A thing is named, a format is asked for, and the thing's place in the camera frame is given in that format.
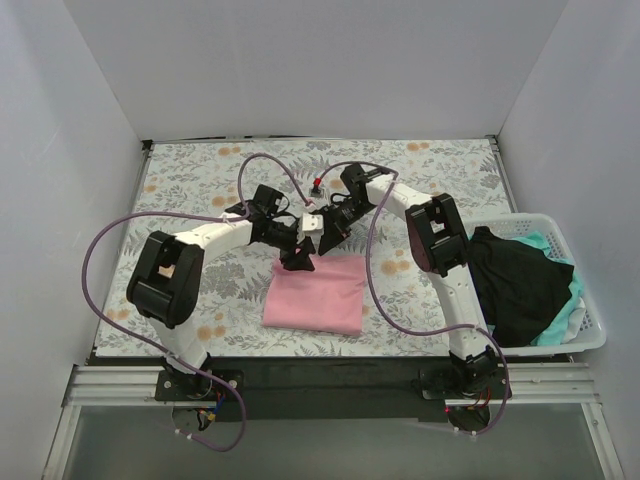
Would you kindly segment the pink t shirt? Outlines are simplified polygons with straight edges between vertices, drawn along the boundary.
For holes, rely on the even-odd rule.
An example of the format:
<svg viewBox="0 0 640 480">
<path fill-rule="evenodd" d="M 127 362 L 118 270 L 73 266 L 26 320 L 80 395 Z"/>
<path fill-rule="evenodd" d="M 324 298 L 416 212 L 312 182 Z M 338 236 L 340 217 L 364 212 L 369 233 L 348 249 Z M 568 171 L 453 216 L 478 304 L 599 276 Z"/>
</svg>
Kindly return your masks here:
<svg viewBox="0 0 640 480">
<path fill-rule="evenodd" d="M 360 255 L 312 256 L 312 271 L 272 269 L 262 325 L 358 336 L 362 332 L 366 285 Z"/>
</svg>

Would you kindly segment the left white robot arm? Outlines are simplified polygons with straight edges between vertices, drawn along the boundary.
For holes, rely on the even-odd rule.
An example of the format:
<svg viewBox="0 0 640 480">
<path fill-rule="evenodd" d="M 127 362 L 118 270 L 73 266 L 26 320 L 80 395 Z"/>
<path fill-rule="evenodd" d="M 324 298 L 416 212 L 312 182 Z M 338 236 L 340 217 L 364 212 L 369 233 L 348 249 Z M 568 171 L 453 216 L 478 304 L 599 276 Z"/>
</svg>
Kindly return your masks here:
<svg viewBox="0 0 640 480">
<path fill-rule="evenodd" d="M 211 356 L 198 339 L 190 319 L 199 296 L 207 262 L 252 243 L 280 251 L 287 270 L 313 271 L 316 249 L 301 233 L 301 220 L 290 225 L 277 219 L 284 194 L 259 185 L 246 204 L 228 208 L 220 223 L 206 223 L 189 231 L 154 231 L 147 238 L 127 286 L 126 298 L 146 318 L 169 353 L 164 368 L 169 381 L 193 400 L 212 395 L 213 377 L 205 368 Z M 186 361 L 191 366 L 179 363 Z"/>
</svg>

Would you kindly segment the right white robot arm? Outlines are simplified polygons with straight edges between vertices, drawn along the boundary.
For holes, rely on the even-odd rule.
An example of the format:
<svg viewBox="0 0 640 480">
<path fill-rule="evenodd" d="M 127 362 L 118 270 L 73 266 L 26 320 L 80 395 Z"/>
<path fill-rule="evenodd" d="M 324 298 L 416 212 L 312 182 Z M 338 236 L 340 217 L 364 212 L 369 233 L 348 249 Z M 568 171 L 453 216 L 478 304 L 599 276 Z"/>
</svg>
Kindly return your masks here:
<svg viewBox="0 0 640 480">
<path fill-rule="evenodd" d="M 311 211 L 323 219 L 318 243 L 320 255 L 346 240 L 351 226 L 366 214 L 374 214 L 365 247 L 365 271 L 370 295 L 385 321 L 414 337 L 448 336 L 451 384 L 464 397 L 475 397 L 489 388 L 498 369 L 495 345 L 480 307 L 469 269 L 469 240 L 454 199 L 448 194 L 421 193 L 398 181 L 399 173 L 371 163 L 342 162 L 341 181 L 348 193 L 339 202 Z M 382 211 L 405 222 L 415 264 L 427 274 L 437 293 L 445 326 L 414 331 L 401 326 L 385 312 L 372 278 L 371 249 L 375 224 Z"/>
</svg>

